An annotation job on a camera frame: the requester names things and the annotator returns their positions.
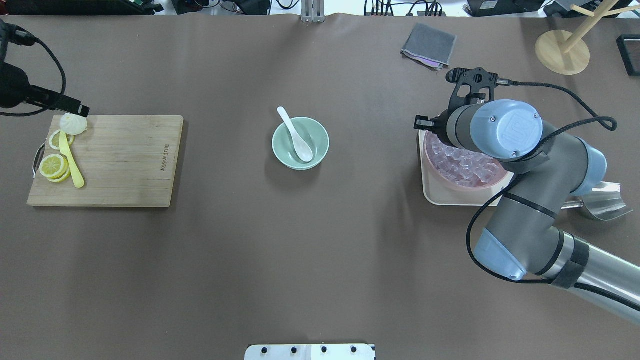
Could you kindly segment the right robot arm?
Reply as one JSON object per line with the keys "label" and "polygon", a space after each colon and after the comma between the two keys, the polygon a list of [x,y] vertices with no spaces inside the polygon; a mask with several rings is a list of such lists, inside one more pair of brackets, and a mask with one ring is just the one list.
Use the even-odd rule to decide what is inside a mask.
{"label": "right robot arm", "polygon": [[415,129],[514,173],[476,246],[467,247],[480,269],[513,284],[566,290],[638,323],[639,267],[554,226],[567,198],[590,193],[607,171],[601,151],[568,133],[586,124],[557,129],[532,105],[510,99],[414,119]]}

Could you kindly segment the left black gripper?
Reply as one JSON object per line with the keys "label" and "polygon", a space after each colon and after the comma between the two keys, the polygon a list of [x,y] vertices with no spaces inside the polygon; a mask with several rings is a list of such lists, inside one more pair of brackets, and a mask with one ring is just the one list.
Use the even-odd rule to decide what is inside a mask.
{"label": "left black gripper", "polygon": [[51,89],[32,86],[23,69],[5,63],[0,71],[0,107],[13,109],[23,103],[84,118],[90,114],[89,107],[79,100]]}

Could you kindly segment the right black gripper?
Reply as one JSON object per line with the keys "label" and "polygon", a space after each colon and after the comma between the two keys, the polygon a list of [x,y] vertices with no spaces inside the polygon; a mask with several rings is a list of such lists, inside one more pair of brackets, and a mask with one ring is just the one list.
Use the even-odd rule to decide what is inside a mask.
{"label": "right black gripper", "polygon": [[447,132],[450,112],[443,111],[439,116],[430,118],[429,116],[416,115],[414,117],[414,130],[434,133],[442,143],[451,143]]}

